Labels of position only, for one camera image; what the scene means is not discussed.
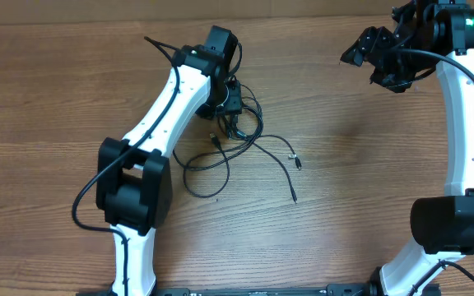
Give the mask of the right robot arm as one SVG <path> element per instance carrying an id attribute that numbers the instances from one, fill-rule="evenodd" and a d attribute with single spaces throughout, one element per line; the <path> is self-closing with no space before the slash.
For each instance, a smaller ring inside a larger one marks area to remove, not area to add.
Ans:
<path id="1" fill-rule="evenodd" d="M 330 284 L 329 295 L 438 295 L 435 277 L 474 254 L 474 8 L 415 0 L 392 17 L 393 30 L 365 29 L 341 60 L 371 64 L 370 80 L 395 93 L 437 76 L 448 131 L 444 194 L 414 202 L 411 239 L 368 282 Z"/>

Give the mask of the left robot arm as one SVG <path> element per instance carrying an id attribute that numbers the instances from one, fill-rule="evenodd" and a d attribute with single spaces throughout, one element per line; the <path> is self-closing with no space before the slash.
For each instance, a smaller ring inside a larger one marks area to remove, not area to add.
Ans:
<path id="1" fill-rule="evenodd" d="M 204 44 L 184 45 L 171 56 L 164 89 L 143 119 L 120 140 L 106 138 L 98 152 L 96 205 L 114 236 L 116 275 L 109 295 L 150 295 L 156 287 L 156 229 L 173 196 L 170 156 L 193 116 L 240 113 L 231 63 L 237 37 L 214 25 Z"/>

